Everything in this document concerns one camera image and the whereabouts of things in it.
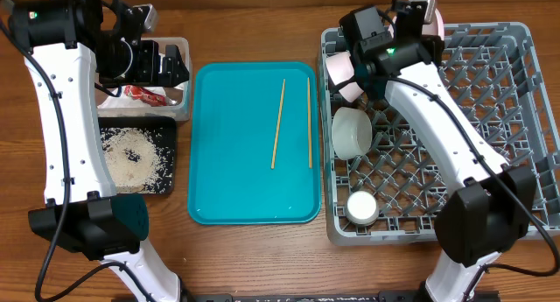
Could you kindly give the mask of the large white plate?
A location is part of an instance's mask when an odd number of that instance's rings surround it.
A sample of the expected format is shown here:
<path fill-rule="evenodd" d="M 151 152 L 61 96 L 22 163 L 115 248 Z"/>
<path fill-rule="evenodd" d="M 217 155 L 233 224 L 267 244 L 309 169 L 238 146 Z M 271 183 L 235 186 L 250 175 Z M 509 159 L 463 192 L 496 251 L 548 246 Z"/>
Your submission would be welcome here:
<path fill-rule="evenodd" d="M 423 25 L 422 34 L 423 35 L 433 35 L 439 36 L 442 41 L 445 40 L 445 24 L 442 19 L 441 13 L 438 9 L 434 10 L 435 16 L 428 25 Z"/>

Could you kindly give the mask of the pink bowl with rice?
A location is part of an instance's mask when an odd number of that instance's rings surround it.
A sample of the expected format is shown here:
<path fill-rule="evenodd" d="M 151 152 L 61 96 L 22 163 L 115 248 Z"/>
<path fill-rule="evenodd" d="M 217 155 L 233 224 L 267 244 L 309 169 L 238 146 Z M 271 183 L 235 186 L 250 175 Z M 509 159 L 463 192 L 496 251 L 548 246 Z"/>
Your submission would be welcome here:
<path fill-rule="evenodd" d="M 325 65 L 334 86 L 338 87 L 338 85 L 354 77 L 354 66 L 351 61 L 351 54 L 348 51 L 327 57 Z M 338 87 L 338 91 L 347 102 L 355 101 L 363 93 L 363 90 L 355 81 L 348 82 L 342 88 Z"/>

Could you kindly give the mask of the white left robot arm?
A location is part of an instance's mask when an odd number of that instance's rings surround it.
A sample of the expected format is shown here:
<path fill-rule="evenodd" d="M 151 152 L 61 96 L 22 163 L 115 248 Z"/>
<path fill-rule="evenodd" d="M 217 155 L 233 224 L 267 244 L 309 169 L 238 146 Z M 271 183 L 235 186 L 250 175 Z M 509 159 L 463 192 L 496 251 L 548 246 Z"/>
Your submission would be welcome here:
<path fill-rule="evenodd" d="M 151 4 L 123 0 L 31 0 L 1 23 L 24 56 L 45 143 L 45 205 L 28 214 L 52 249 L 81 253 L 112 270 L 139 301 L 188 301 L 182 279 L 152 246 L 144 198 L 119 194 L 100 136 L 95 91 L 173 88 L 190 78 L 175 45 L 149 39 Z"/>

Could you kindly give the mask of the red snack wrapper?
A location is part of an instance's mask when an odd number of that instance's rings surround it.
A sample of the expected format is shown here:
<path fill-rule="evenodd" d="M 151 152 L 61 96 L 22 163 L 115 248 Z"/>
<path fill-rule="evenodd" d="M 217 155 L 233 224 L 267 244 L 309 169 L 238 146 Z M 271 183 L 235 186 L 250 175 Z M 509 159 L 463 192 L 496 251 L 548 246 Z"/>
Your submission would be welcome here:
<path fill-rule="evenodd" d="M 156 94 L 146 88 L 128 85 L 123 92 L 131 99 L 141 101 L 152 107 L 172 105 L 172 101 L 166 95 Z"/>

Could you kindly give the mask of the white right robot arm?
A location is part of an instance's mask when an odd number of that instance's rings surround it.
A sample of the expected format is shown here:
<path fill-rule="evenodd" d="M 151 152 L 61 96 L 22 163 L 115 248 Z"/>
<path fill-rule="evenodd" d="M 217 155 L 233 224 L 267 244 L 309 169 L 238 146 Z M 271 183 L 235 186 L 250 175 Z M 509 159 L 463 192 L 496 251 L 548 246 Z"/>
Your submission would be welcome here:
<path fill-rule="evenodd" d="M 482 276 L 537 225 L 534 172 L 511 166 L 471 125 L 442 82 L 443 19 L 428 0 L 365 6 L 339 21 L 348 55 L 334 86 L 348 101 L 384 99 L 435 161 L 448 193 L 434 229 L 442 252 L 420 300 L 474 301 Z"/>

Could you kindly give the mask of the white paper cup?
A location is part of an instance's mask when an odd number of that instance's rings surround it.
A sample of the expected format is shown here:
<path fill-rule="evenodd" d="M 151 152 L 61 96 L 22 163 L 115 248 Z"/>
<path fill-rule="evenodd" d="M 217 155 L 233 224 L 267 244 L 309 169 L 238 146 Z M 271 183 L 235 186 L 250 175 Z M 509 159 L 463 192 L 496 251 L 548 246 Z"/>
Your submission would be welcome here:
<path fill-rule="evenodd" d="M 370 226 L 379 216 L 379 208 L 375 197 L 367 191 L 352 193 L 346 202 L 347 219 L 356 226 Z"/>

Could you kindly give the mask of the grey-white bowl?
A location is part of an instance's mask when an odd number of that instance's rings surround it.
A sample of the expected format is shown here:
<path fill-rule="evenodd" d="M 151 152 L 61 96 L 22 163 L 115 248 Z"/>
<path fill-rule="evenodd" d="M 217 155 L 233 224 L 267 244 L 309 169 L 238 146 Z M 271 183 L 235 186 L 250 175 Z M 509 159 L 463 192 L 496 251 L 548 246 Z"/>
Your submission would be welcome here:
<path fill-rule="evenodd" d="M 369 152 L 373 128 L 359 109 L 339 108 L 332 119 L 332 147 L 339 159 L 348 160 Z"/>

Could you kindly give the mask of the rice pile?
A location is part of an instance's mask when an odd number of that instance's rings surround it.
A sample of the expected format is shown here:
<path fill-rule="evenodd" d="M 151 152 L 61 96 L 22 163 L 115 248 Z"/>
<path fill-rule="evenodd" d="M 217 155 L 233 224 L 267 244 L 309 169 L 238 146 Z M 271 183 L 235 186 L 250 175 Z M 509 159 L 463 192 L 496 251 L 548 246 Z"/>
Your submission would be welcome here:
<path fill-rule="evenodd" d="M 101 128 L 101 144 L 118 193 L 163 194 L 172 189 L 175 150 L 163 129 Z"/>

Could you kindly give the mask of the white paper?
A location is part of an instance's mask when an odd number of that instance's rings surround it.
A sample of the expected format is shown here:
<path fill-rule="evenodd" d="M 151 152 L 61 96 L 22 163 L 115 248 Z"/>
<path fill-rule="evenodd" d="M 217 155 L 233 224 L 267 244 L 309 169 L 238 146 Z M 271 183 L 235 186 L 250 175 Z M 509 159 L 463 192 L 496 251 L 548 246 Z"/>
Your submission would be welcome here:
<path fill-rule="evenodd" d="M 97 106 L 98 109 L 111 109 L 111 108 L 149 108 L 150 105 L 143 103 L 141 101 L 133 100 L 128 97 L 124 92 L 124 86 L 122 88 L 122 93 L 118 97 L 108 96 L 105 101 Z M 164 87 L 142 87 L 160 95 L 166 95 L 171 101 L 172 105 L 168 106 L 175 106 L 178 105 L 183 99 L 183 92 L 186 87 L 186 81 L 179 83 L 177 86 L 173 88 L 164 88 Z"/>

